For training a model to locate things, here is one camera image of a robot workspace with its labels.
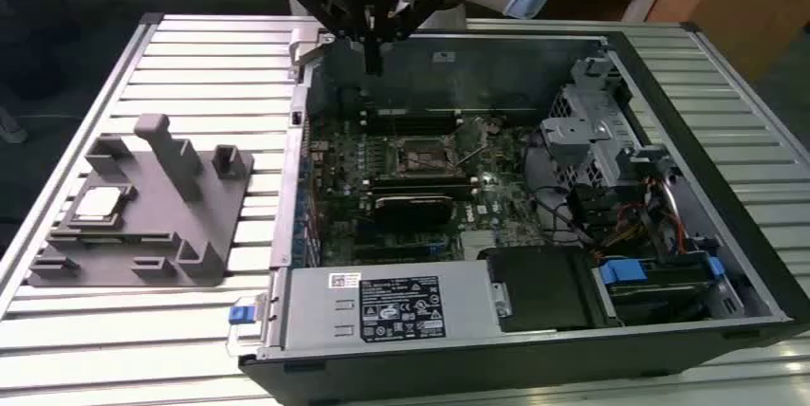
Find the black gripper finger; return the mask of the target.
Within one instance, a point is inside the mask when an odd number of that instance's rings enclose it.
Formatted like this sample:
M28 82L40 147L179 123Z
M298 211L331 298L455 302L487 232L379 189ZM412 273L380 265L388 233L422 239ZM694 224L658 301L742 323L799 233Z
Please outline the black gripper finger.
M442 8L442 0L418 0L398 8L398 0L384 1L374 9L374 73L383 72L382 49L403 41Z
M322 23L323 27L334 34L338 39L350 40L355 47L362 50L364 71L374 74L374 28L371 27L370 16L366 16L367 22L322 22L319 14L323 12L324 0L296 0L307 13Z

